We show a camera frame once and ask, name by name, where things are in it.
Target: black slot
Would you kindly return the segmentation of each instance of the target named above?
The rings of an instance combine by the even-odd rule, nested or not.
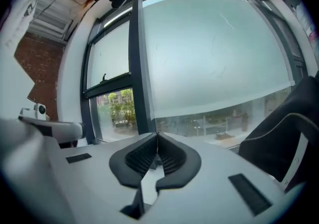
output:
[[[74,162],[79,162],[88,158],[92,158],[92,156],[89,153],[84,153],[72,157],[67,157],[66,160],[69,162],[69,164],[74,163]]]
[[[272,205],[243,174],[229,176],[228,179],[255,216]]]

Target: black window frame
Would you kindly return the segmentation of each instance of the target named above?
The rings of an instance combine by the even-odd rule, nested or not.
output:
[[[82,75],[81,75],[81,113],[83,122],[89,123],[88,127],[88,143],[98,143],[97,140],[102,139],[101,128],[97,115],[96,97],[111,92],[132,88],[136,119],[139,134],[146,132],[156,132],[155,118],[152,116],[154,113],[152,103],[152,92],[150,86],[150,77],[147,63],[145,33],[144,33],[144,18],[143,18],[143,1],[146,0],[128,0],[125,5],[119,9],[111,9],[101,19],[97,19],[94,24],[91,35],[89,37],[88,46],[83,59]],[[298,69],[302,67],[303,74],[307,73],[307,69],[303,58],[298,58],[292,54],[289,48],[289,43],[281,32],[279,26],[276,24],[274,17],[280,19],[290,30],[287,23],[281,17],[277,10],[270,10],[263,0],[248,0],[254,9],[262,16],[265,22],[270,27],[272,33],[277,36],[277,41],[280,41],[283,55],[286,57],[287,69],[290,69],[291,80],[295,80],[296,84],[301,80]],[[123,11],[132,9],[112,21],[110,25],[104,27],[106,21],[112,20],[114,17],[121,14]],[[130,20],[129,29],[129,72],[123,75],[114,77],[110,80],[101,82],[100,84],[91,87],[87,86],[87,71],[91,45],[103,38],[106,34],[110,33],[116,27],[122,25]]]

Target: roller blind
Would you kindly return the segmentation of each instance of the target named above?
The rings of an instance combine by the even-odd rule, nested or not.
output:
[[[155,118],[211,112],[287,88],[283,54],[245,0],[144,6]]]

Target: window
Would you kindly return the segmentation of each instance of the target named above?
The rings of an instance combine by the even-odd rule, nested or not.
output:
[[[118,96],[132,100],[123,102]],[[94,104],[92,101],[97,104],[100,140],[112,142],[138,135],[132,89],[98,96],[91,100]]]
[[[234,146],[294,84],[245,0],[159,0],[144,6],[144,20],[158,131]]]
[[[87,89],[129,71],[129,21],[91,45]]]

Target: white wall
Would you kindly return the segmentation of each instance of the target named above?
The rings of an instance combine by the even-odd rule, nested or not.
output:
[[[270,0],[283,14],[292,28],[304,54],[308,73],[315,75],[318,66],[308,38],[283,0]],[[111,9],[108,0],[98,1],[84,16],[64,52],[58,79],[57,106],[61,121],[81,121],[80,111],[80,74],[85,46],[96,18]]]

